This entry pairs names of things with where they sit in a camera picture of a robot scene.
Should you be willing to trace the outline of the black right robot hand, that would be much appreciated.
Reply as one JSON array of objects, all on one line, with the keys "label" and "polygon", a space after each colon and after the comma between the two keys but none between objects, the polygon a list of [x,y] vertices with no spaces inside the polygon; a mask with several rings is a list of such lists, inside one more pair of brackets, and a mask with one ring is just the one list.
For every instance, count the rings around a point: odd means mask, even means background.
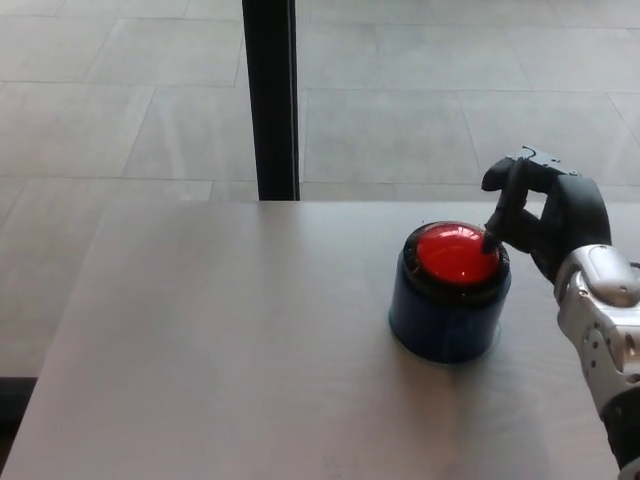
[{"label": "black right robot hand", "polygon": [[482,252],[500,243],[531,256],[540,273],[555,282],[574,250],[611,245],[605,202],[595,181],[554,156],[524,146],[493,164],[481,189],[500,193],[485,224]]}]

